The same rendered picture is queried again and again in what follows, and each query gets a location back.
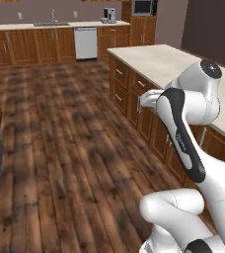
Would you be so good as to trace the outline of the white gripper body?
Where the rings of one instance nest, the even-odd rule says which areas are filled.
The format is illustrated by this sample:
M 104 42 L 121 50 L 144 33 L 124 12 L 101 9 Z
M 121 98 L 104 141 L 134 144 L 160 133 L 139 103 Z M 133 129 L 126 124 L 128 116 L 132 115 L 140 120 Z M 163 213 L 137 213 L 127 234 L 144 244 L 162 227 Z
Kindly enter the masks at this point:
M 139 97 L 139 105 L 141 108 L 155 108 L 156 102 L 160 95 L 163 93 L 163 90 L 151 89 Z

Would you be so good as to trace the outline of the wooden island drawer front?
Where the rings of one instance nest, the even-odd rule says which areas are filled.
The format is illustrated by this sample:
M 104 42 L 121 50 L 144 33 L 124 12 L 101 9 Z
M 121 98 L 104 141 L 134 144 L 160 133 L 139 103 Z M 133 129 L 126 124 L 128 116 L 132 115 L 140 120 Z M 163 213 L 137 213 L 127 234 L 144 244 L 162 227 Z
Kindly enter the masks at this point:
M 118 74 L 116 69 L 119 69 L 122 75 Z M 127 89 L 128 67 L 119 59 L 114 60 L 113 77 L 124 89 Z
M 119 97 L 122 99 L 122 101 L 119 101 L 114 95 L 118 94 Z M 121 110 L 121 112 L 125 115 L 127 112 L 127 93 L 123 90 L 123 88 L 117 84 L 114 83 L 113 87 L 113 101 L 118 106 L 118 108 Z
M 141 85 L 139 85 L 137 83 L 137 81 L 141 81 L 143 84 L 145 84 L 145 87 L 142 87 Z M 142 77 L 140 74 L 134 72 L 132 74 L 132 78 L 131 78 L 131 86 L 139 93 L 139 94 L 143 94 L 148 90 L 151 89 L 156 89 L 156 86 L 154 84 L 152 84 L 151 82 L 149 82 L 147 79 L 145 79 L 144 77 Z

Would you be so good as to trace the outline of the wooden island cupboard door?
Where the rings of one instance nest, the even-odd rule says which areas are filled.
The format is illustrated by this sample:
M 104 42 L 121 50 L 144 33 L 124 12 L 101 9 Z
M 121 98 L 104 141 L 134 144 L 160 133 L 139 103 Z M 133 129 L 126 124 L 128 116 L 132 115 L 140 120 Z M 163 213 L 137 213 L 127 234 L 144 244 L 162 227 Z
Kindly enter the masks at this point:
M 150 140 L 153 120 L 154 112 L 150 108 L 143 108 L 138 117 L 138 131 L 146 141 Z
M 225 161 L 225 136 L 210 126 L 207 126 L 201 148 L 209 155 Z
M 151 135 L 151 147 L 158 155 L 158 157 L 165 161 L 168 152 L 168 132 L 163 125 L 162 121 L 155 116 L 153 120 L 153 130 Z
M 134 125 L 134 127 L 138 126 L 138 92 L 131 88 L 128 93 L 128 112 L 127 112 L 127 118 L 130 120 L 130 122 Z

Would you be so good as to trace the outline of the tall wooden cupboard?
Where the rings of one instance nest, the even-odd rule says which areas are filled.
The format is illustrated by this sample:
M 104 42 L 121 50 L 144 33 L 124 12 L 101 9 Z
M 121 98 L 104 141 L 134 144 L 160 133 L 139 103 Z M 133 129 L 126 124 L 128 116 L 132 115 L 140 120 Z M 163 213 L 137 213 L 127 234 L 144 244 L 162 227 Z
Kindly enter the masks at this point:
M 132 0 L 122 0 L 121 19 L 130 24 L 129 44 L 150 45 L 155 40 L 156 15 L 133 16 Z

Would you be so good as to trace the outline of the white dishwasher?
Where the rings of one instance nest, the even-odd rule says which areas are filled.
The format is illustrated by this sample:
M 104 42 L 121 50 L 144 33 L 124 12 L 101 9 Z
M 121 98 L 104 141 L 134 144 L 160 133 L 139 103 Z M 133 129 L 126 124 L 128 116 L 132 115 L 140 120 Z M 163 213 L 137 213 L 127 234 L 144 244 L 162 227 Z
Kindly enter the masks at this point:
M 96 27 L 75 28 L 74 39 L 77 59 L 90 59 L 98 57 Z

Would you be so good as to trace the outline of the steel microwave oven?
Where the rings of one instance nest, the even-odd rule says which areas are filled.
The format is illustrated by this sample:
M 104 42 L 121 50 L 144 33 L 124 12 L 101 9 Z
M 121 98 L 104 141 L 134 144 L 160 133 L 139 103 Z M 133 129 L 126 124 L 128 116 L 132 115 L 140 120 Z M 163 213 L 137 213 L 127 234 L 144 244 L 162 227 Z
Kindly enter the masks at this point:
M 155 16 L 158 0 L 132 0 L 133 16 Z

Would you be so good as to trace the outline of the grey coffee machine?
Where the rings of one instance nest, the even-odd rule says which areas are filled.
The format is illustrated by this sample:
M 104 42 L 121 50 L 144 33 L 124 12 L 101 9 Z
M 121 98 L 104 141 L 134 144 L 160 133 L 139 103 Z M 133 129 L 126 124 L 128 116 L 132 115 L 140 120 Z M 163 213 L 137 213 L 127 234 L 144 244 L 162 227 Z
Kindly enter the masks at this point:
M 104 9 L 104 16 L 101 19 L 102 23 L 109 23 L 109 24 L 115 24 L 115 8 L 105 8 Z

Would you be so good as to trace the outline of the steel sink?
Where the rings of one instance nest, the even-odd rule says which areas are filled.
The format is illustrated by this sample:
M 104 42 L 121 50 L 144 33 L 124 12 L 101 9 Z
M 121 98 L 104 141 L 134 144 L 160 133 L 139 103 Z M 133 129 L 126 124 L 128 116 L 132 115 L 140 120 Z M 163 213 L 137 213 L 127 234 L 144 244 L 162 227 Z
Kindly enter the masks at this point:
M 44 23 L 33 23 L 34 27 L 63 27 L 69 26 L 66 22 L 44 22 Z

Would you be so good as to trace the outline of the wooden base cupboard run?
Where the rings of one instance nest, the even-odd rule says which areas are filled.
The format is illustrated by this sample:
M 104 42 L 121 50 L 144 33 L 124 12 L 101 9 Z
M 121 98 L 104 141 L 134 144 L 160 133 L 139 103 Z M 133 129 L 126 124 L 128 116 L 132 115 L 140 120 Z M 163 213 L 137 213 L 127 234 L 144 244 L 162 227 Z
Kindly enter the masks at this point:
M 100 26 L 96 35 L 99 59 L 108 48 L 129 46 L 129 25 Z M 0 67 L 76 60 L 73 28 L 0 31 Z

